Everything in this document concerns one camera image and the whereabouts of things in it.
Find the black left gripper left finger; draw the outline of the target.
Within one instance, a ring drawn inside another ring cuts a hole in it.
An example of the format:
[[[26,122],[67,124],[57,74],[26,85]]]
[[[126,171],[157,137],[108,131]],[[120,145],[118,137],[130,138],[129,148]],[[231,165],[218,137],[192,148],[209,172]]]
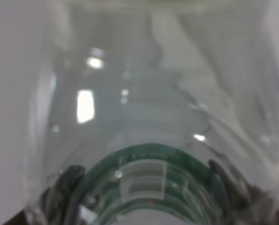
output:
[[[40,205],[47,224],[63,224],[70,197],[84,173],[85,167],[81,165],[69,166],[54,184],[44,191],[40,198]]]

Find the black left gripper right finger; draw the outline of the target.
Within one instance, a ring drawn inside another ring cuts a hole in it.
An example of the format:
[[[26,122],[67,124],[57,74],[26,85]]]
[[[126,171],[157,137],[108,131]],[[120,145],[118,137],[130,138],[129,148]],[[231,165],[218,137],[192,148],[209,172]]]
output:
[[[223,211],[242,211],[250,205],[249,183],[239,175],[237,182],[233,182],[224,168],[210,159],[208,165],[213,173],[211,190]]]

